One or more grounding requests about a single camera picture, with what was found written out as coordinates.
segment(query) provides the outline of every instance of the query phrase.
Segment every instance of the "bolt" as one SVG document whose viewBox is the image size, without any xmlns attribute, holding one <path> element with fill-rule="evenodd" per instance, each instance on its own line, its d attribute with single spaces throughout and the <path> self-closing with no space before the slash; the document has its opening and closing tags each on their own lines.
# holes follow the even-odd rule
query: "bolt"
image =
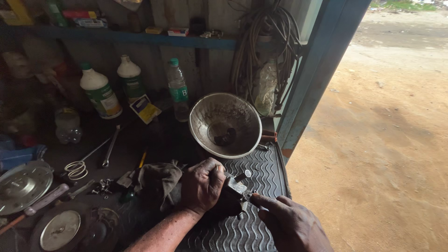
<svg viewBox="0 0 448 252">
<path fill-rule="evenodd" d="M 238 183 L 243 179 L 252 177 L 252 173 L 249 170 L 245 170 L 242 174 L 235 177 L 235 181 Z"/>
</svg>

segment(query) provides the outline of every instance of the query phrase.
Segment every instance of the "bottle label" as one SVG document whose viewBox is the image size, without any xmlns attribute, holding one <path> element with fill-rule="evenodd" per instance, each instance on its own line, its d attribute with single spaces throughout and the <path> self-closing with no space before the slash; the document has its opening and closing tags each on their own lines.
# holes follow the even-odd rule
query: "bottle label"
<svg viewBox="0 0 448 252">
<path fill-rule="evenodd" d="M 178 89 L 170 88 L 169 92 L 174 102 L 188 101 L 187 86 Z"/>
<path fill-rule="evenodd" d="M 134 102 L 137 98 L 142 97 L 146 93 L 140 75 L 121 79 L 129 102 Z"/>
<path fill-rule="evenodd" d="M 121 111 L 121 106 L 109 83 L 99 89 L 86 90 L 86 94 L 102 118 L 112 117 Z"/>
</svg>

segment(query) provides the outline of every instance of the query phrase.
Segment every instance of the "blue shelf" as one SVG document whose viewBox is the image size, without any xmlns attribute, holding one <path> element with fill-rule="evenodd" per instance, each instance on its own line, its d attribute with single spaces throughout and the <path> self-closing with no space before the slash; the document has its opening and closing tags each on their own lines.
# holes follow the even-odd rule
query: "blue shelf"
<svg viewBox="0 0 448 252">
<path fill-rule="evenodd" d="M 148 33 L 130 33 L 102 28 L 62 28 L 56 26 L 0 26 L 0 35 L 16 36 L 31 33 L 52 39 L 96 40 L 120 43 L 144 43 L 164 46 L 234 50 L 236 40 L 197 36 L 176 37 Z"/>
</svg>

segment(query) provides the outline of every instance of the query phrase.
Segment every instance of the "metal disc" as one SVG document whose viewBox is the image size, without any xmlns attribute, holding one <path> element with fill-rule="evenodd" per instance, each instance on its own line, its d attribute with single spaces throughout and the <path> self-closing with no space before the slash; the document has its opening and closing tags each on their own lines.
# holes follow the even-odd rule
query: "metal disc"
<svg viewBox="0 0 448 252">
<path fill-rule="evenodd" d="M 53 181 L 50 166 L 42 161 L 19 165 L 0 177 L 0 215 L 22 211 L 47 191 Z"/>
<path fill-rule="evenodd" d="M 55 251 L 69 243 L 79 230 L 81 216 L 73 211 L 56 215 L 43 229 L 40 247 L 45 251 Z"/>
</svg>

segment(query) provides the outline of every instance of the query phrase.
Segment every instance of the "dirt ground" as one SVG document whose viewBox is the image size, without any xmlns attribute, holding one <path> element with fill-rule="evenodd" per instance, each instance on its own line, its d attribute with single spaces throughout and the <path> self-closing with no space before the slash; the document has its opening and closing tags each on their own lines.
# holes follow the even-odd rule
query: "dirt ground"
<svg viewBox="0 0 448 252">
<path fill-rule="evenodd" d="M 367 13 L 287 164 L 335 251 L 447 251 L 448 12 Z"/>
</svg>

